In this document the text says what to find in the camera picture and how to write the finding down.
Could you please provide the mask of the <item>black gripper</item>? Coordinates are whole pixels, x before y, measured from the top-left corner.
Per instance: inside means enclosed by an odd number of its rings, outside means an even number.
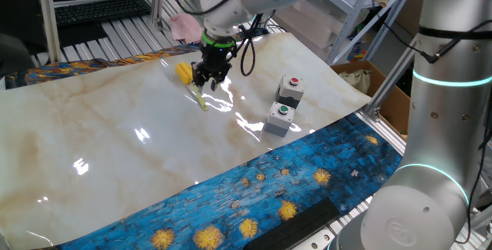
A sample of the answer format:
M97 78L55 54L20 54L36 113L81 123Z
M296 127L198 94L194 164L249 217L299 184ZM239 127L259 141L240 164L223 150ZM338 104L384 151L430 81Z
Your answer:
M232 47L219 48L214 45L202 45L201 62L192 62L192 81L197 87L203 87L208 81L208 72L211 72L211 90L216 88L225 80L231 69L228 55L232 52Z

